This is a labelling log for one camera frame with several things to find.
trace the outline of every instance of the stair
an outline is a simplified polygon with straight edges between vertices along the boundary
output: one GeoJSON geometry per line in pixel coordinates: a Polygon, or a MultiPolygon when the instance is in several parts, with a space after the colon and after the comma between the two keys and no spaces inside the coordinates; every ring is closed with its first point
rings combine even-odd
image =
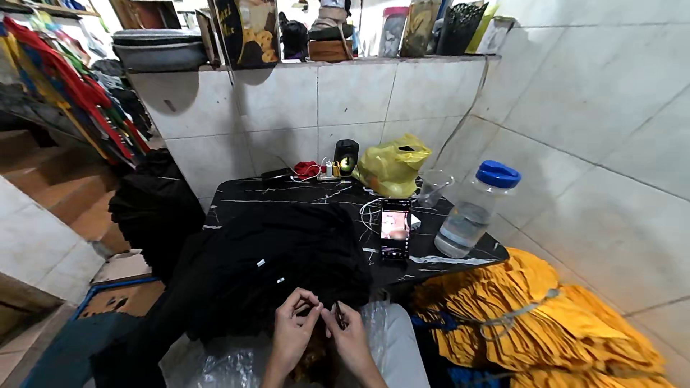
{"type": "Polygon", "coordinates": [[[99,242],[111,253],[122,253],[130,250],[129,243],[122,237],[117,224],[110,220],[108,203],[115,195],[114,191],[106,193],[93,206],[83,212],[70,226],[87,241],[99,242]]]}
{"type": "Polygon", "coordinates": [[[84,160],[76,148],[37,148],[25,155],[0,160],[0,175],[19,190],[33,195],[63,182],[84,160]]]}
{"type": "Polygon", "coordinates": [[[98,251],[110,255],[129,250],[108,212],[117,180],[106,166],[87,162],[80,150],[39,148],[26,130],[0,132],[0,175],[98,251]]]}
{"type": "Polygon", "coordinates": [[[0,155],[3,155],[3,158],[16,159],[38,147],[27,130],[0,132],[0,155]]]}

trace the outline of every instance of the phone screen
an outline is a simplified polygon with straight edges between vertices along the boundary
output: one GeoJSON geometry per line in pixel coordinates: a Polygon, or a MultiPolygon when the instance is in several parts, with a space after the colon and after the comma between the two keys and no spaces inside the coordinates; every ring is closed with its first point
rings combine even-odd
{"type": "Polygon", "coordinates": [[[410,244],[410,200],[386,198],[381,209],[381,257],[406,260],[410,244]]]}

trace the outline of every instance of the hand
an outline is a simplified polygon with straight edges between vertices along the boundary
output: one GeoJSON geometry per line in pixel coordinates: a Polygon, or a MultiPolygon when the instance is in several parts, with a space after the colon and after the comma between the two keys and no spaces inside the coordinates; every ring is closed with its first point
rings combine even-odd
{"type": "Polygon", "coordinates": [[[335,319],[335,305],[331,311],[322,309],[321,318],[326,323],[326,336],[335,338],[338,354],[362,386],[365,388],[387,387],[371,357],[361,315],[347,304],[342,302],[338,304],[347,328],[341,330],[338,326],[335,319]]]}
{"type": "Polygon", "coordinates": [[[262,387],[282,385],[285,377],[295,368],[304,353],[323,308],[324,305],[319,303],[319,298],[311,291],[297,288],[288,296],[285,303],[275,310],[273,350],[266,365],[262,387]],[[297,316],[309,308],[309,315],[297,316]]]}

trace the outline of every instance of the speaker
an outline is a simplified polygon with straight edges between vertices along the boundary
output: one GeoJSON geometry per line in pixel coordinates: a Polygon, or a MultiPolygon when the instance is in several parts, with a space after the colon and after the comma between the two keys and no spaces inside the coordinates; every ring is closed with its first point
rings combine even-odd
{"type": "Polygon", "coordinates": [[[335,157],[333,160],[340,165],[340,175],[350,176],[357,165],[359,156],[359,144],[356,141],[345,139],[335,143],[335,157]]]}

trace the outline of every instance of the water bottle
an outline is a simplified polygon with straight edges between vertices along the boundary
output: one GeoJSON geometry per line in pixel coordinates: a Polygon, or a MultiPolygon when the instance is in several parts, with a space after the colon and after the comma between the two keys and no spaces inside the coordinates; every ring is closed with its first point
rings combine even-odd
{"type": "Polygon", "coordinates": [[[448,214],[434,244],[451,258],[463,258],[489,226],[497,201],[518,185],[522,175],[494,160],[485,160],[448,214]]]}

